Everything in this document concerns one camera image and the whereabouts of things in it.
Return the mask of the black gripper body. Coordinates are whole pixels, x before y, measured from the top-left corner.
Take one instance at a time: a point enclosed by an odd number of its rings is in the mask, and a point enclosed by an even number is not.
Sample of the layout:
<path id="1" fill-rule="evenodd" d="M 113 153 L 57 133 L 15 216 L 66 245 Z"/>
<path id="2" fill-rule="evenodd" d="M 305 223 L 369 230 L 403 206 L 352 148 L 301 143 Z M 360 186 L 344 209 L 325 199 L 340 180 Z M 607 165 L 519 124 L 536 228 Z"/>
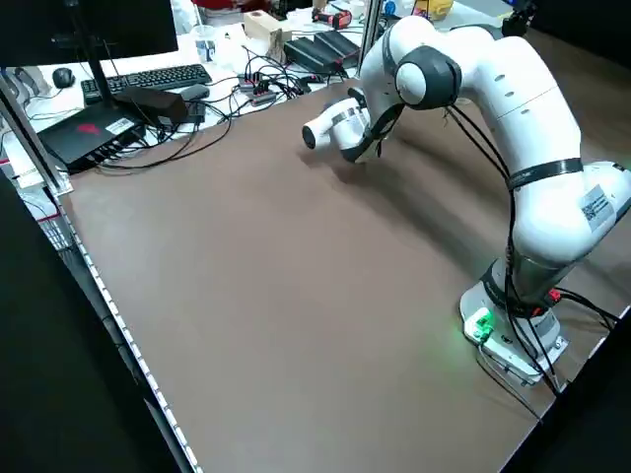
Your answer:
<path id="1" fill-rule="evenodd" d="M 502 35 L 525 35 L 532 18 L 537 11 L 534 0 L 506 0 L 512 13 L 503 20 Z"/>

